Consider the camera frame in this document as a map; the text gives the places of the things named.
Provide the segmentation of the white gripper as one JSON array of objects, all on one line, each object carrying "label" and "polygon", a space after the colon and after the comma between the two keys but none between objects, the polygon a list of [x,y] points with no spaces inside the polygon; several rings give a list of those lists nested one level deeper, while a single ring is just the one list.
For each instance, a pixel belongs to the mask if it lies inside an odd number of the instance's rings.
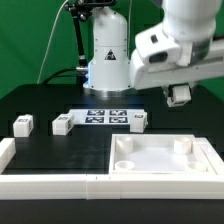
[{"label": "white gripper", "polygon": [[148,45],[146,38],[135,37],[136,49],[130,62],[131,86],[137,90],[162,87],[166,99],[172,98],[169,85],[189,83],[224,76],[224,39],[210,45],[208,55],[198,63],[180,67],[174,63],[144,64],[139,50]]}]

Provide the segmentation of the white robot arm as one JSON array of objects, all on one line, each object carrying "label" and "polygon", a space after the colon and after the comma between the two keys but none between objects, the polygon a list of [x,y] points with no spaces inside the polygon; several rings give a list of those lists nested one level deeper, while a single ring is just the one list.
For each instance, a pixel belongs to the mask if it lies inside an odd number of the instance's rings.
[{"label": "white robot arm", "polygon": [[160,87],[169,106],[191,100],[195,85],[224,76],[224,38],[214,37],[223,0],[151,0],[161,22],[133,38],[127,21],[109,7],[93,9],[94,56],[84,89],[104,97]]}]

